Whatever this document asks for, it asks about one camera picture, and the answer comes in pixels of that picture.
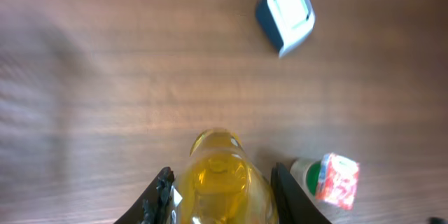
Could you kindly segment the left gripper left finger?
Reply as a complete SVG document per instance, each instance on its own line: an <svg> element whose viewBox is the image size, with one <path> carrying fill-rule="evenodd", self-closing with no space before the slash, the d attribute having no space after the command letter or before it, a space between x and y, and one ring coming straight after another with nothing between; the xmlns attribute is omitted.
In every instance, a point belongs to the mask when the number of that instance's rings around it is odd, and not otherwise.
<svg viewBox="0 0 448 224"><path fill-rule="evenodd" d="M114 224L165 224L174 173L164 167L133 205Z"/></svg>

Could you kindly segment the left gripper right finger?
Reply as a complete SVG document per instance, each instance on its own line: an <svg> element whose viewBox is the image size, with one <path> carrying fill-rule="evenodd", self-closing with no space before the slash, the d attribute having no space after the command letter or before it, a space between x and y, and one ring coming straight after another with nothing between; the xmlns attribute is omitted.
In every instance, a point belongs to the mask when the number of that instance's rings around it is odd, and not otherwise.
<svg viewBox="0 0 448 224"><path fill-rule="evenodd" d="M270 184L280 224L331 224L284 164L278 162L272 168Z"/></svg>

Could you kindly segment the orange Kleenex tissue pack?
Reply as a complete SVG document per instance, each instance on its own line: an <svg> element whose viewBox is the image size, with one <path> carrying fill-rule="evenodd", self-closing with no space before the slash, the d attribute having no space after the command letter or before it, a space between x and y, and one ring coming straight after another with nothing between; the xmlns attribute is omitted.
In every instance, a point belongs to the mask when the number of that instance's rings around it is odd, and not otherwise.
<svg viewBox="0 0 448 224"><path fill-rule="evenodd" d="M312 203L325 202L345 210L353 209L360 165L336 153L314 160L299 157L290 173Z"/></svg>

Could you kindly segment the yellow liquid clear bottle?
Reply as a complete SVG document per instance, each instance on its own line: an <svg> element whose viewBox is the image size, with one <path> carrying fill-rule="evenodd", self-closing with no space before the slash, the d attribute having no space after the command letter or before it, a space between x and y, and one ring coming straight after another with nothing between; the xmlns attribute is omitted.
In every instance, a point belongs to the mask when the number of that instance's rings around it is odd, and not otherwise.
<svg viewBox="0 0 448 224"><path fill-rule="evenodd" d="M270 182L247 158L238 137L207 129L190 149L188 164L175 176L167 223L278 223Z"/></svg>

